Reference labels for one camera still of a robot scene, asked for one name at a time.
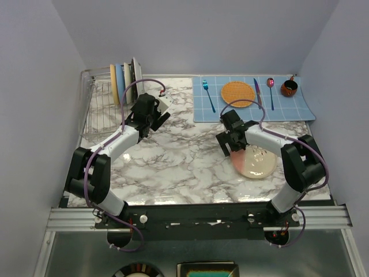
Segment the pink and cream plate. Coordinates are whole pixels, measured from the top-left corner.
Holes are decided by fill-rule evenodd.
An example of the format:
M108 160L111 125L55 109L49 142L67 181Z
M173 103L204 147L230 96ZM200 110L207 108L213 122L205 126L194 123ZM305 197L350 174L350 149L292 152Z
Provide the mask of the pink and cream plate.
M237 152L232 151L230 157L236 171L251 179L266 178L277 167L278 156L255 145L249 145Z

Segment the light blue plate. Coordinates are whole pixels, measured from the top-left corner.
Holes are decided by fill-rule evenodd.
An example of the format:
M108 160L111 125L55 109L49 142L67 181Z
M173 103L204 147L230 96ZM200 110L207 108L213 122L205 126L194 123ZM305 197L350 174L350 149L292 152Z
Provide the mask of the light blue plate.
M124 95L124 91L126 89L126 85L125 85L124 69L122 65L116 63L115 71L116 71L116 84L117 84L119 101L120 101L120 104L125 104L126 97Z

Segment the orange yellow plate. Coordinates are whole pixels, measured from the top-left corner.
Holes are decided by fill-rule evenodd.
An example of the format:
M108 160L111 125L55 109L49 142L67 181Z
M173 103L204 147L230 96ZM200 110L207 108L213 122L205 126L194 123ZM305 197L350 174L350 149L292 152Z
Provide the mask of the orange yellow plate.
M112 96L114 100L114 104L117 106L120 104L119 100L119 94L118 94L118 87L116 82L116 69L115 65L110 65L110 79L111 79L111 90L112 90Z

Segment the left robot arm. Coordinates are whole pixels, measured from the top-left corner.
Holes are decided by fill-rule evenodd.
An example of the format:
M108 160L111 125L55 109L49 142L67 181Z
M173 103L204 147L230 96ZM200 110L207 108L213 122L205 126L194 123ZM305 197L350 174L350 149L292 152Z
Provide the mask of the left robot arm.
M88 197L88 203L108 212L108 221L116 228L128 220L126 203L110 189L111 163L130 147L156 131L169 117L173 103L169 95L140 95L131 113L107 139L91 147L78 147L72 156L65 190L77 197Z

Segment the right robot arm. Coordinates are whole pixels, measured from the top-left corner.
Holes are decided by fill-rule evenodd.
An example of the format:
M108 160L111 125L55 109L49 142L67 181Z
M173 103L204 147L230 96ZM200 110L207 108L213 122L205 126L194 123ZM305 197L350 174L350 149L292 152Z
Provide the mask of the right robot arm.
M329 170L310 135L290 137L264 128L262 122L241 120L235 110L220 115L225 131L216 136L225 156L245 150L248 145L261 147L282 159L285 184L267 203L265 219L272 226L286 220L286 213L312 186L329 179Z

